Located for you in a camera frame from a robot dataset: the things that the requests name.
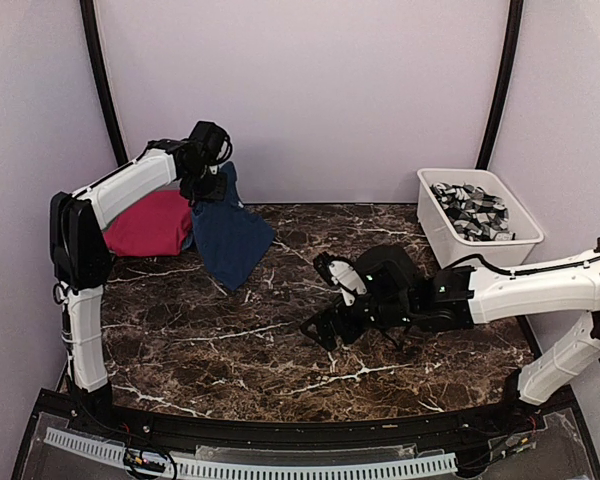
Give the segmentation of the dark blue garment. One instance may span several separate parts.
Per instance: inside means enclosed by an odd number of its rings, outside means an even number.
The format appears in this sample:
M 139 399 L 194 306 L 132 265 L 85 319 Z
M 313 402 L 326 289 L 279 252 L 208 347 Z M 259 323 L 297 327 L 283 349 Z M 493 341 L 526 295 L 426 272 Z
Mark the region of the dark blue garment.
M 193 240 L 207 271 L 227 289 L 237 290 L 249 278 L 275 238 L 274 229 L 248 210 L 237 190 L 237 171 L 229 161 L 221 201 L 198 202 L 192 208 Z

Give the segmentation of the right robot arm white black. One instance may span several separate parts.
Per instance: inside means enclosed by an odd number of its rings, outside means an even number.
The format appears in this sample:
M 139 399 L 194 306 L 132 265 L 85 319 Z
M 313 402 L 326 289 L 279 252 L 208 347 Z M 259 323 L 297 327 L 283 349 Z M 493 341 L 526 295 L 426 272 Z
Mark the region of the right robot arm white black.
M 498 267 L 470 254 L 431 278 L 398 245 L 374 246 L 355 261 L 324 252 L 313 264 L 340 295 L 300 330 L 327 351 L 371 329 L 438 333 L 508 317 L 579 312 L 560 340 L 510 376 L 511 396 L 490 413 L 491 426 L 501 434 L 527 420 L 529 405 L 545 403 L 590 364 L 600 364 L 600 238 L 592 250 L 529 266 Z

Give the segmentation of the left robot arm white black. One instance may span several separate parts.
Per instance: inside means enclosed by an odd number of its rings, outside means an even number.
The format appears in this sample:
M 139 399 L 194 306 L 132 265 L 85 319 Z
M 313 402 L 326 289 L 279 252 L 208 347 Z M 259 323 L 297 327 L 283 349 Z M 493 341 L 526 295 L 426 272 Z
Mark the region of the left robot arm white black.
M 101 179 L 52 197 L 53 297 L 62 308 L 70 389 L 98 395 L 110 388 L 101 340 L 101 302 L 113 267 L 105 230 L 137 202 L 172 183 L 178 183 L 189 203 L 223 199 L 227 177 L 219 168 L 232 153 L 225 129 L 199 121 L 188 137 L 152 140 L 137 158 Z

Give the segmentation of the pink trousers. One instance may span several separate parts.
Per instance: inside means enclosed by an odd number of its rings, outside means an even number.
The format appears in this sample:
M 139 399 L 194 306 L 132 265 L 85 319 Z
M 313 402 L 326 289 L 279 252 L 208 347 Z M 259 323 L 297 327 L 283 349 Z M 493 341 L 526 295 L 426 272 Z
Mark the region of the pink trousers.
M 177 256 L 193 236 L 191 207 L 176 190 L 151 193 L 125 210 L 104 232 L 118 257 Z

